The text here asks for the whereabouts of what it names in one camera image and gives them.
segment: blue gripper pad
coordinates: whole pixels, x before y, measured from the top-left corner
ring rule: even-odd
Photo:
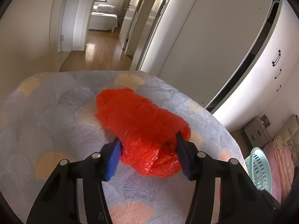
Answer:
[[[120,140],[117,140],[115,147],[112,150],[112,153],[107,161],[106,174],[105,174],[105,178],[107,181],[109,181],[115,175],[116,168],[120,158],[121,158],[121,142]]]

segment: white door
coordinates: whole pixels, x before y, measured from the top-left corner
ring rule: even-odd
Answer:
[[[159,78],[206,107],[241,66],[272,0],[197,0]]]
[[[66,0],[61,29],[61,51],[73,50],[74,25],[79,0]]]
[[[140,7],[141,2],[142,0],[131,0],[129,3],[123,24],[121,26],[121,32],[119,34],[119,41],[121,42],[121,47],[123,49],[125,49],[127,46],[127,40],[129,38],[132,23],[134,21],[134,18]]]
[[[155,12],[152,9],[156,9],[160,0],[143,0],[140,8],[136,14],[132,28],[129,34],[128,43],[126,46],[126,54],[129,56],[134,56],[138,42],[140,40],[142,31],[146,26],[146,22],[149,16],[155,16]]]
[[[66,0],[62,0],[60,13],[59,13],[59,32],[58,32],[58,40],[57,40],[57,51],[58,52],[61,52],[61,42],[63,40],[62,21],[63,21],[63,17],[64,17],[65,5],[66,5]]]
[[[155,1],[152,10],[147,18],[136,52],[134,54],[131,68],[130,68],[131,71],[139,70],[141,66],[142,57],[145,54],[145,50],[150,44],[150,38],[153,34],[155,27],[157,26],[158,19],[162,14],[167,2],[168,0]]]

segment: metal screw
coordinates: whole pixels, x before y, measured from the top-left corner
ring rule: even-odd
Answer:
[[[237,165],[237,164],[239,163],[238,160],[235,159],[235,158],[232,158],[232,159],[230,160],[230,162],[231,162],[232,164],[234,164],[234,165]]]
[[[67,165],[67,164],[68,164],[68,160],[63,159],[63,160],[60,161],[59,164],[60,164],[61,166]]]
[[[96,153],[92,154],[93,159],[97,159],[97,158],[100,158],[100,157],[101,157],[101,153],[99,153],[99,152],[96,152]]]
[[[197,156],[200,158],[205,158],[207,154],[205,154],[204,152],[198,152]]]

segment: hallway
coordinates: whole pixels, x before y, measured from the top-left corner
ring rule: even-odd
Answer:
[[[121,47],[120,30],[89,30],[86,51],[72,51],[60,71],[130,70],[132,60]]]

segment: wooden floor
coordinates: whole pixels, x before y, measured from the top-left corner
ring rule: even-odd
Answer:
[[[243,157],[248,157],[253,147],[251,146],[249,139],[247,139],[244,129],[242,128],[234,132],[230,132],[230,134],[238,143]]]
[[[89,30],[86,51],[72,51],[60,71],[128,71],[132,60],[119,42],[120,28],[114,32]]]

